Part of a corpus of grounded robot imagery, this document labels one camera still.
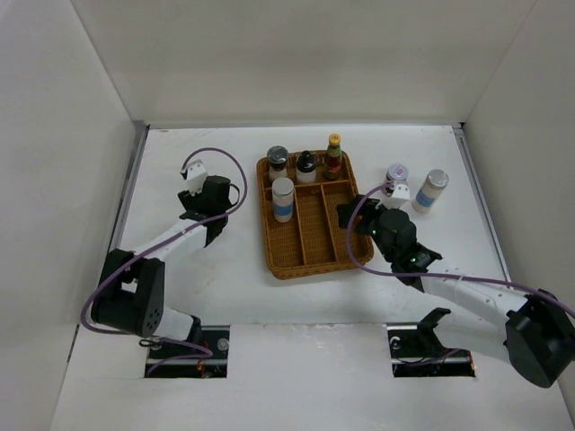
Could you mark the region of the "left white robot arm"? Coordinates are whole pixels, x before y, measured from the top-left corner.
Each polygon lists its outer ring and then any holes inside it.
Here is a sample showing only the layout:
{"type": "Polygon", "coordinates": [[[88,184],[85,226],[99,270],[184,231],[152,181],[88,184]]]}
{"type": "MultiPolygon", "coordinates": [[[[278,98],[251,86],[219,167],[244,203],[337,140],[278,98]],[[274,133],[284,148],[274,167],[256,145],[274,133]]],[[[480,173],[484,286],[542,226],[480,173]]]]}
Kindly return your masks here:
{"type": "Polygon", "coordinates": [[[187,190],[178,194],[185,212],[170,229],[133,251],[109,252],[101,281],[119,268],[124,270],[95,296],[92,321],[141,338],[171,339],[179,356],[197,355],[202,339],[200,319],[165,304],[168,273],[222,233],[228,222],[225,212],[233,206],[232,187],[226,177],[208,176],[199,194],[193,196],[187,190]]]}

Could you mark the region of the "tall blue-label shaker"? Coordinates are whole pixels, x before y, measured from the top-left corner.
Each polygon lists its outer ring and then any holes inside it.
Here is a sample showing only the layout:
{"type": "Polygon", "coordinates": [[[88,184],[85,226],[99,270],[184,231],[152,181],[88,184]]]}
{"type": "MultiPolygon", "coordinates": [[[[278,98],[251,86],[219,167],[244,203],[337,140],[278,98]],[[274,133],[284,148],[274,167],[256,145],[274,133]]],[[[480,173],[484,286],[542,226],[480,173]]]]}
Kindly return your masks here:
{"type": "Polygon", "coordinates": [[[272,182],[271,195],[274,218],[280,223],[291,220],[294,210],[295,185],[287,177],[272,182]]]}
{"type": "Polygon", "coordinates": [[[448,184],[449,177],[445,171],[431,170],[411,202],[413,209],[421,214],[427,214],[437,203],[448,184]]]}

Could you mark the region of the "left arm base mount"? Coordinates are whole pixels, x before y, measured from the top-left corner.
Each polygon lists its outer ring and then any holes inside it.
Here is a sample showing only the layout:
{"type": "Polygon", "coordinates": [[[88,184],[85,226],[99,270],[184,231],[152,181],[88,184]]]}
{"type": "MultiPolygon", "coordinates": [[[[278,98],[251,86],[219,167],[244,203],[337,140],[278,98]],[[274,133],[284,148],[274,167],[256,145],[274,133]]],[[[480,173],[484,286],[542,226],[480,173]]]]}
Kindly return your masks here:
{"type": "Polygon", "coordinates": [[[141,339],[148,379],[223,379],[230,352],[229,326],[204,326],[192,341],[141,339]]]}

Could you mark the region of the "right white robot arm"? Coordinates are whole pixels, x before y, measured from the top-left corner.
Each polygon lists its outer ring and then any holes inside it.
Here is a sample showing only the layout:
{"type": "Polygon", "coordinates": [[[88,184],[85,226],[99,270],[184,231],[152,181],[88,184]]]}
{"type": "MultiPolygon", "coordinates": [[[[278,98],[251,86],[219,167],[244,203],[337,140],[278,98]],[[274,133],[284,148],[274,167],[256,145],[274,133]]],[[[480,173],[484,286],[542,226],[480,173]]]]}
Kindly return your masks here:
{"type": "Polygon", "coordinates": [[[510,364],[525,380],[549,388],[574,361],[574,311],[553,294],[518,283],[474,277],[446,264],[417,239],[401,209],[388,209],[367,195],[336,206],[338,224],[349,238],[369,237],[391,269],[388,276],[417,291],[443,298],[494,329],[445,329],[448,309],[436,309],[418,324],[416,341],[427,355],[445,348],[480,352],[510,364]]]}

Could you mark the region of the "red sauce bottle yellow cap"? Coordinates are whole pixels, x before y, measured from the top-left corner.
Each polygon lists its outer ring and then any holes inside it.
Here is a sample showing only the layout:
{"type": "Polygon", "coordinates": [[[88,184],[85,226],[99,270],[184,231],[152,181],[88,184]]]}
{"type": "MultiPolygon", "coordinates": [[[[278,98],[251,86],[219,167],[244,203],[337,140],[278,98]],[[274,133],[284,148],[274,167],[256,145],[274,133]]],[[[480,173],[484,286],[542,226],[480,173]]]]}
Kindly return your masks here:
{"type": "Polygon", "coordinates": [[[328,180],[337,180],[341,176],[342,153],[341,136],[331,134],[324,158],[324,175],[328,180]]]}

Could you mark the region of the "black-top salt grinder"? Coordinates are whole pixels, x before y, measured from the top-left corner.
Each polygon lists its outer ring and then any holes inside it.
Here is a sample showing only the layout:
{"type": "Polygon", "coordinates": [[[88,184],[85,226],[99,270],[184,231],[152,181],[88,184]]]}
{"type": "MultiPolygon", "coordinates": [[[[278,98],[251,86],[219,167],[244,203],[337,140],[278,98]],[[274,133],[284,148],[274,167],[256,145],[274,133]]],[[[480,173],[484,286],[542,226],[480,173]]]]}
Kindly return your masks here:
{"type": "Polygon", "coordinates": [[[309,184],[316,181],[317,161],[310,151],[303,151],[296,159],[296,183],[309,184]]]}

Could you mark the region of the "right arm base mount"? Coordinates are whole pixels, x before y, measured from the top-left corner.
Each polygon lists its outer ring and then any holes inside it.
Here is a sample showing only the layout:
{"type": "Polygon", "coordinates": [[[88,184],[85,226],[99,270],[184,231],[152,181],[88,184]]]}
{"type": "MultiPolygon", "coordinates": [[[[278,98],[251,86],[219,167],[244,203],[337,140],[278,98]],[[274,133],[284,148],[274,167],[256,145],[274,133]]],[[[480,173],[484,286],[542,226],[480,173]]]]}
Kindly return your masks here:
{"type": "Polygon", "coordinates": [[[444,347],[434,329],[451,313],[436,308],[421,321],[387,327],[388,345],[395,378],[475,377],[471,353],[444,347]]]}

